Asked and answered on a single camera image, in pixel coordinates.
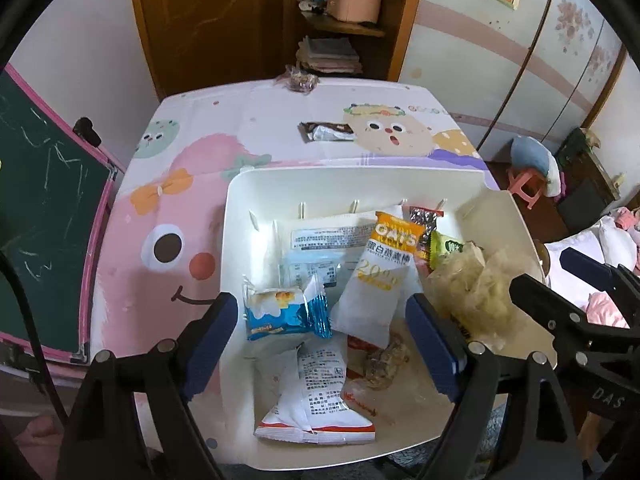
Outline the yellow puff snack bag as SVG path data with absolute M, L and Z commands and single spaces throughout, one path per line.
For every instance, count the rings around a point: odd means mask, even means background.
M 443 318 L 454 322 L 468 339 L 489 349 L 503 349 L 524 326 L 524 314 L 514 306 L 509 286 L 514 278 L 535 269 L 533 261 L 509 249 L 490 256 L 472 242 L 460 252 L 438 260 L 423 280 L 426 298 Z

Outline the red white snack packet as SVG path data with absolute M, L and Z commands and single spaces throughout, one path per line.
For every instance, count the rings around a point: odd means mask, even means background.
M 356 337 L 347 337 L 345 400 L 371 417 L 378 416 L 375 394 L 366 378 L 368 357 L 378 348 Z

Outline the green snack packet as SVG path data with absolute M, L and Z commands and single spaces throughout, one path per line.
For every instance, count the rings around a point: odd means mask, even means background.
M 431 232 L 430 256 L 428 257 L 430 268 L 437 269 L 446 257 L 455 252 L 462 252 L 463 246 L 464 243 L 461 240 L 438 231 Z

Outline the oats protein stick packet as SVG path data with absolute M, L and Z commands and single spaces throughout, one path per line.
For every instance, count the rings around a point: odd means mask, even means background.
M 334 330 L 384 349 L 422 226 L 379 211 L 355 270 L 331 309 Z

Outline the white silver snack bag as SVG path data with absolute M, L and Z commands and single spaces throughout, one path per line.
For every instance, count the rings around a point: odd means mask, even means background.
M 350 445 L 375 440 L 373 422 L 343 399 L 347 340 L 312 338 L 256 363 L 276 403 L 254 431 L 259 439 L 295 444 Z

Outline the dark dried fruit packet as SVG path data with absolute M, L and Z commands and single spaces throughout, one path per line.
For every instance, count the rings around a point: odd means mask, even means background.
M 416 245 L 416 255 L 422 260 L 428 259 L 431 248 L 431 235 L 437 228 L 437 220 L 444 212 L 440 209 L 428 209 L 419 206 L 409 207 L 409 221 L 422 226 L 423 232 Z

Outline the blue white snack packet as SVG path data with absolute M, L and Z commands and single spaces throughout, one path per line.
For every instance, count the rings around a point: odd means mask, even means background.
M 317 274 L 303 287 L 257 288 L 243 283 L 246 338 L 256 341 L 271 335 L 314 334 L 332 337 L 329 301 Z

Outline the brown chocolate bar packet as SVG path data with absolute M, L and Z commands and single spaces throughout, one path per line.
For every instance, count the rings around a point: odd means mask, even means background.
M 354 142 L 356 134 L 347 124 L 301 122 L 298 131 L 306 142 Z

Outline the nut cluster packet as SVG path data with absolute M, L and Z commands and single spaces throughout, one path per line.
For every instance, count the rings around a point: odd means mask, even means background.
M 277 84 L 296 93 L 309 94 L 318 86 L 319 78 L 294 65 L 285 66 L 284 73 L 276 78 Z

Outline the red round snack packet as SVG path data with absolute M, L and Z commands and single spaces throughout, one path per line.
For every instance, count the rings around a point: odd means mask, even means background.
M 373 390 L 388 388 L 402 367 L 410 360 L 411 352 L 399 335 L 390 336 L 385 349 L 371 352 L 364 359 L 364 379 Z

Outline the large white blue snack bag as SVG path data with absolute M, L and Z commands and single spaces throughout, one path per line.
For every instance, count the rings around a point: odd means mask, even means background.
M 274 220 L 280 284 L 303 287 L 316 274 L 325 288 L 343 286 L 367 244 L 375 220 L 374 211 Z

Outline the pastel floral wardrobe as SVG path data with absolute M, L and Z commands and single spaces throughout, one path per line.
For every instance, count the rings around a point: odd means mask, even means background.
M 623 43 L 590 0 L 419 0 L 399 79 L 430 90 L 485 160 L 556 151 L 590 117 Z

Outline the wooden corner shelf unit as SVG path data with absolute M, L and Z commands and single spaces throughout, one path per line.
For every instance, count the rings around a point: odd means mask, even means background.
M 283 0 L 285 63 L 303 61 L 305 38 L 345 38 L 356 61 L 316 64 L 322 73 L 396 81 L 419 0 Z

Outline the pink storage basket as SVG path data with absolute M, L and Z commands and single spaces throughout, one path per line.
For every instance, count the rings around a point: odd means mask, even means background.
M 328 0 L 326 13 L 344 23 L 371 23 L 378 21 L 382 0 Z

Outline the green chalkboard pink frame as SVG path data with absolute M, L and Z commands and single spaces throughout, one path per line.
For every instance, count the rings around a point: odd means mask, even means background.
M 114 182 L 106 157 L 12 67 L 2 70 L 1 251 L 51 361 L 88 361 L 93 271 Z

